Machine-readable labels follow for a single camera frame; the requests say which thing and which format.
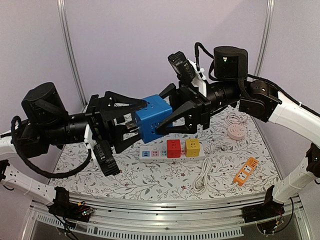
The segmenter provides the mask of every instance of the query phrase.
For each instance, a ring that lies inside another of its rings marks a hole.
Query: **metal vent grille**
[[[59,222],[54,216],[38,212],[36,219],[42,223],[63,228],[61,222]],[[87,226],[86,231],[82,233],[113,240],[223,240],[243,236],[241,227],[193,233],[137,233],[110,230],[100,226]]]

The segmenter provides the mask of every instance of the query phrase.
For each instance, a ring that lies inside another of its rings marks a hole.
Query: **blue cube socket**
[[[156,127],[172,114],[172,107],[159,95],[148,96],[143,100],[147,106],[135,112],[135,120],[139,135],[146,144],[163,136],[156,134]]]

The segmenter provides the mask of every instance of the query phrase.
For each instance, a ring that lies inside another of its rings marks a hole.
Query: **white cable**
[[[232,125],[232,124],[242,124],[242,123],[246,123],[248,120],[247,117],[243,118],[241,116],[238,116],[235,113],[230,113],[225,117],[225,123],[227,125]]]
[[[211,188],[218,190],[218,191],[227,191],[233,189],[238,183],[231,184],[228,188],[218,188],[212,186],[208,183],[208,172],[212,168],[211,158],[206,157],[202,163],[202,169],[199,176],[194,180],[192,185],[192,192],[194,194],[203,194],[207,190],[207,186],[209,185]]]

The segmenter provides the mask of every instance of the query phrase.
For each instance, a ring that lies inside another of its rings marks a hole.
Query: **white backdrop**
[[[320,113],[320,1],[275,1],[261,76],[276,82],[298,101]],[[287,176],[305,157],[310,142],[284,127],[260,123],[276,162]],[[320,187],[300,194],[314,239],[319,239]]]
[[[267,1],[256,0],[68,0],[72,45],[86,94],[113,91],[143,98],[177,83],[167,57],[194,44],[212,52],[231,45],[249,52],[254,71]],[[206,70],[210,60],[200,53]]]
[[[26,116],[21,101],[28,90],[44,82],[54,82],[70,113],[79,112],[81,103],[70,70],[56,0],[0,2],[0,133],[10,129],[13,116]],[[52,171],[59,151],[32,161]],[[21,159],[11,160],[21,172],[45,181]],[[0,186],[0,239],[19,239],[31,199],[18,190]]]

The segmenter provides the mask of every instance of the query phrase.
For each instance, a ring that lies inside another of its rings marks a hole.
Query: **floral pattern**
[[[237,114],[247,121],[242,123],[247,133],[245,139],[232,140],[227,135],[225,118],[228,114]],[[180,125],[183,120],[174,124]],[[266,145],[259,134],[253,120],[237,108],[228,107],[213,116],[210,128],[198,127],[196,134],[169,134],[146,145],[161,143],[167,139],[198,138],[204,147],[206,158],[212,161],[212,168],[207,176],[208,182],[219,189],[228,189],[230,184],[249,157],[256,158],[259,163],[250,178],[242,186],[229,190],[216,190],[207,187],[202,194],[195,194],[192,185],[201,172],[202,161],[176,161],[171,163],[146,164],[139,162],[140,140],[120,154],[114,154],[120,173],[105,177],[90,164],[75,176],[52,179],[50,185],[65,187],[77,194],[94,197],[110,197],[121,199],[171,201],[227,198],[239,195],[264,192],[269,186],[279,181],[275,165]],[[87,156],[83,143],[66,145],[54,170],[65,172],[78,166]]]

